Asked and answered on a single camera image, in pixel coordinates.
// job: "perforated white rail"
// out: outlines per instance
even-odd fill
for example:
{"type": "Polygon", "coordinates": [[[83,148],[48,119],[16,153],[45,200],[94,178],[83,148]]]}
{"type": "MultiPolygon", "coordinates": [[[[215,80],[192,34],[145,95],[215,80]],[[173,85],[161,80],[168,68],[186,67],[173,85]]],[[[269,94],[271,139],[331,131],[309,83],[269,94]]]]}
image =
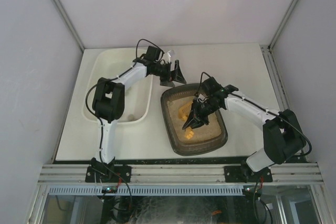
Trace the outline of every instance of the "perforated white rail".
{"type": "MultiPolygon", "coordinates": [[[[51,195],[103,195],[104,186],[51,186],[51,195]]],[[[243,186],[130,186],[132,196],[240,196],[243,186]]],[[[117,193],[106,195],[129,195],[126,186],[117,193]]]]}

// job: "yellow object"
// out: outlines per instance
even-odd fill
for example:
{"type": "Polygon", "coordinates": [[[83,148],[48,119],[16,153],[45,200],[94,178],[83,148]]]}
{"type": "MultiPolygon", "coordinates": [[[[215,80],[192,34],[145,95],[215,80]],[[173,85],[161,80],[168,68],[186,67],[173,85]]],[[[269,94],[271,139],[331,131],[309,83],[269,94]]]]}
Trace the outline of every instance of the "yellow object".
{"type": "MultiPolygon", "coordinates": [[[[178,117],[179,119],[183,120],[184,122],[187,121],[192,104],[193,104],[193,101],[190,101],[179,108],[179,117],[178,117]]],[[[190,127],[186,128],[184,136],[188,140],[191,139],[194,136],[193,130],[190,127]]]]}

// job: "robotic arm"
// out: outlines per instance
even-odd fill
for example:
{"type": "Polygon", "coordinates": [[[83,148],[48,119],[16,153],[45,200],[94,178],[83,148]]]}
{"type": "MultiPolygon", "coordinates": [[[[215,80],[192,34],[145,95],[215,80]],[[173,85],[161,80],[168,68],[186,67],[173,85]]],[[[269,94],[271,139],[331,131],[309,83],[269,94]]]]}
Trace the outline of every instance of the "robotic arm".
{"type": "Polygon", "coordinates": [[[245,97],[232,85],[222,87],[213,77],[203,81],[200,88],[206,98],[198,95],[198,92],[195,94],[189,117],[182,129],[207,125],[208,116],[223,108],[238,113],[262,130],[264,147],[247,158],[247,167],[243,170],[246,177],[248,173],[258,172],[274,163],[282,164],[306,145],[303,134],[300,134],[302,131],[298,120],[292,111],[269,110],[245,97]]]}
{"type": "Polygon", "coordinates": [[[124,111],[125,91],[129,87],[150,74],[159,76],[162,86],[174,87],[173,81],[186,84],[178,60],[171,70],[174,51],[167,52],[169,60],[164,63],[159,60],[161,54],[163,54],[161,49],[149,46],[145,54],[134,59],[134,65],[126,72],[113,80],[106,78],[98,80],[92,102],[99,127],[102,127],[99,131],[98,150],[91,160],[91,165],[95,166],[96,170],[105,169],[104,165],[99,164],[100,162],[110,165],[114,160],[114,135],[118,119],[124,111]]]}

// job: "white wall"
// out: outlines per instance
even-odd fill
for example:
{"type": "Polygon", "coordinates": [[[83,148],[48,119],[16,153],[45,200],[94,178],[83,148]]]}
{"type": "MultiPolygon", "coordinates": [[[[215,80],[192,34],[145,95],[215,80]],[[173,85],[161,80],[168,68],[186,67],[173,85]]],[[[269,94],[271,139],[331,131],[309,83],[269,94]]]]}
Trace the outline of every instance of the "white wall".
{"type": "Polygon", "coordinates": [[[291,0],[61,0],[86,48],[270,43],[291,0]]]}
{"type": "Polygon", "coordinates": [[[0,0],[0,219],[24,223],[81,52],[50,0],[0,0]]]}
{"type": "Polygon", "coordinates": [[[336,0],[301,0],[274,54],[336,206],[336,0]]]}

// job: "gray wall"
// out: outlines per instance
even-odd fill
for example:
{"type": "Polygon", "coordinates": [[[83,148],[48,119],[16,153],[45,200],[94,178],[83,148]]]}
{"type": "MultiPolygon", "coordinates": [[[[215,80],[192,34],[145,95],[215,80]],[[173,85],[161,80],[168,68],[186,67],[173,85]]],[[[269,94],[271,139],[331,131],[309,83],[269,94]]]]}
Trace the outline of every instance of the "gray wall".
{"type": "Polygon", "coordinates": [[[301,0],[274,55],[336,206],[336,0],[301,0]]]}
{"type": "Polygon", "coordinates": [[[0,0],[0,218],[24,223],[81,52],[50,0],[0,0]]]}

